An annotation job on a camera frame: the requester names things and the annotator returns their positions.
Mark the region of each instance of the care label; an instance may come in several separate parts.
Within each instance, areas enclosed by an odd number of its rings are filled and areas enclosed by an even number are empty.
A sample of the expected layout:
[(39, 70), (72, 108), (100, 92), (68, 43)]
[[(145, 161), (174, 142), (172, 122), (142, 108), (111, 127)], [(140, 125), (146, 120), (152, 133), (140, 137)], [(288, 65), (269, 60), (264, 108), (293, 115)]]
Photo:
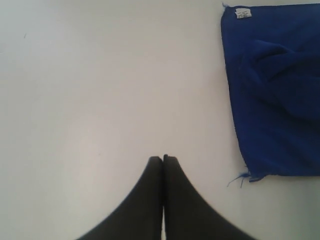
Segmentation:
[(251, 10), (249, 8), (237, 8), (235, 10), (236, 18), (237, 19), (246, 19), (251, 18)]

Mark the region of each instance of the white surface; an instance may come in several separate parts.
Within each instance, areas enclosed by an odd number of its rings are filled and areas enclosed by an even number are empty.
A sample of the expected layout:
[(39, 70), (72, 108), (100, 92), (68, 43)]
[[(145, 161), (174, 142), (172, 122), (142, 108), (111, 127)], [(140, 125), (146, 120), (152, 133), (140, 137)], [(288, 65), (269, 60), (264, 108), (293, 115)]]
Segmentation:
[(0, 0), (0, 239), (79, 237), (165, 153), (256, 238), (320, 238), (319, 178), (226, 187), (246, 169), (222, 12), (217, 0)]

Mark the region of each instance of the blue towel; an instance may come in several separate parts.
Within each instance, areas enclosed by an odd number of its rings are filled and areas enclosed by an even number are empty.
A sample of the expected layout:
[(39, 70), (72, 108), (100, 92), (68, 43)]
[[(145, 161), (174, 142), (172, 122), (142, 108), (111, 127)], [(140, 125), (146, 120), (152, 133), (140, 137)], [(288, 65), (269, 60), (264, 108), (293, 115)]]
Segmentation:
[(250, 181), (319, 176), (320, 4), (227, 6), (221, 31)]

